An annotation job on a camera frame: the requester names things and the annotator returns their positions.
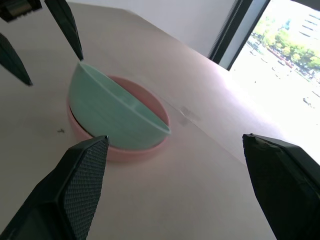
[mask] bowl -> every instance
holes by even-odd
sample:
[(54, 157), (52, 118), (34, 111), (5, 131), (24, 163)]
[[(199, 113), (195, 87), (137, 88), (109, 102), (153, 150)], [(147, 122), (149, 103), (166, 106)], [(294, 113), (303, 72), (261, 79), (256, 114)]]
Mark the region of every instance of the bowl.
[[(113, 81), (126, 89), (129, 93), (135, 96), (139, 101), (144, 103), (154, 114), (156, 114), (168, 127), (170, 127), (169, 115), (160, 103), (160, 101), (149, 91), (142, 86), (122, 77), (109, 76)], [(71, 128), (78, 141), (83, 141), (92, 138), (90, 135), (75, 119), (72, 110), (67, 100), (67, 116)], [(108, 148), (107, 159), (112, 162), (134, 162), (147, 160), (156, 154), (165, 146), (168, 137), (165, 137), (162, 142), (144, 150), (128, 150), (114, 147), (112, 145)]]
[(85, 63), (77, 65), (68, 97), (80, 125), (92, 136), (108, 135), (116, 148), (146, 150), (171, 133), (147, 105)]

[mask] car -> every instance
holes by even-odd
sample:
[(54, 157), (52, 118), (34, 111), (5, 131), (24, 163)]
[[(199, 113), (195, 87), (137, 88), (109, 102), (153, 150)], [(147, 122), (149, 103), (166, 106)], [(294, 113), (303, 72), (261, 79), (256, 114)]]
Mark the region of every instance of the car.
[(286, 65), (286, 62), (284, 60), (279, 59), (278, 63), (280, 63), (282, 66)]
[(315, 108), (314, 106), (312, 106), (312, 104), (311, 104), (311, 101), (310, 101), (310, 98), (307, 96), (307, 97), (304, 97), (303, 99), (302, 99), (309, 107), (311, 107), (311, 108)]

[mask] textured gripper pad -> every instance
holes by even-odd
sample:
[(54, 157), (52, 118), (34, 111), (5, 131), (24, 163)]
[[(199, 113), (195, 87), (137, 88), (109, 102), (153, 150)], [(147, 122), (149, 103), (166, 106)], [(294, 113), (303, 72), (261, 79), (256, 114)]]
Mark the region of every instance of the textured gripper pad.
[(101, 195), (107, 158), (107, 139), (89, 148), (71, 177), (63, 207), (76, 240), (85, 240)]

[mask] table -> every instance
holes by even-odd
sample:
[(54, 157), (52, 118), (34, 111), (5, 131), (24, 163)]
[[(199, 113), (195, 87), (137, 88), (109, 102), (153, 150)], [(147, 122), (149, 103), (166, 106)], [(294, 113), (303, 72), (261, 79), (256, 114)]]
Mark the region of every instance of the table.
[[(166, 107), (172, 136), (144, 162), (108, 163), (89, 240), (272, 240), (242, 134), (283, 138), (212, 61), (121, 9), (70, 4), (85, 62), (135, 81)], [(78, 62), (47, 9), (1, 32), (34, 86), (0, 68), (0, 231), (77, 141), (66, 96)]]

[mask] green bowl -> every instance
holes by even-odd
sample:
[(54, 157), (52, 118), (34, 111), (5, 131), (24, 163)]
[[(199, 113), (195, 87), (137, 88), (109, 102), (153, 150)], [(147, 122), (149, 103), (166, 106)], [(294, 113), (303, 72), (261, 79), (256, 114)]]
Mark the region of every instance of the green bowl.
[(78, 63), (68, 98), (79, 124), (92, 136), (108, 135), (113, 147), (149, 149), (171, 133), (148, 107), (90, 65)]

